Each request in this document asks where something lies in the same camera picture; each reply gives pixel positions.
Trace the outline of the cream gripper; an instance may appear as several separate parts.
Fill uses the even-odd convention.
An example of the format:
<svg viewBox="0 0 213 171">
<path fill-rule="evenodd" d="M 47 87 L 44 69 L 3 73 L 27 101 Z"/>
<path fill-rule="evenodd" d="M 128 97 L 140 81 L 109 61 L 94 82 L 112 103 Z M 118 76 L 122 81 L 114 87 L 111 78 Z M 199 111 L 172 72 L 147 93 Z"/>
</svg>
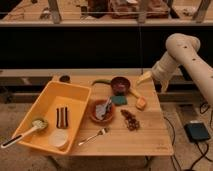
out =
<svg viewBox="0 0 213 171">
<path fill-rule="evenodd" d="M 178 62 L 169 54 L 164 54 L 162 58 L 155 63 L 151 71 L 147 71 L 139 76 L 136 83 L 139 85 L 153 76 L 155 80 L 161 82 L 161 92 L 165 93 L 169 86 L 169 80 L 177 68 Z"/>
</svg>

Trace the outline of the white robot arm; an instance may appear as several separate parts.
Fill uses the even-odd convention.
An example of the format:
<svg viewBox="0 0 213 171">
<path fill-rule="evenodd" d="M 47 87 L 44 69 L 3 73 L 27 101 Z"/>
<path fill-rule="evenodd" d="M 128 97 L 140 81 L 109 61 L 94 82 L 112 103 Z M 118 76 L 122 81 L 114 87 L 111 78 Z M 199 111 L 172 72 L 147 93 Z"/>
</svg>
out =
<svg viewBox="0 0 213 171">
<path fill-rule="evenodd" d="M 182 65 L 205 100 L 213 107 L 213 68 L 197 54 L 200 40 L 194 36 L 175 33 L 167 38 L 165 46 L 166 52 L 161 59 L 150 71 L 143 73 L 136 84 L 153 78 L 160 82 L 161 91 L 165 92 L 173 73 Z"/>
</svg>

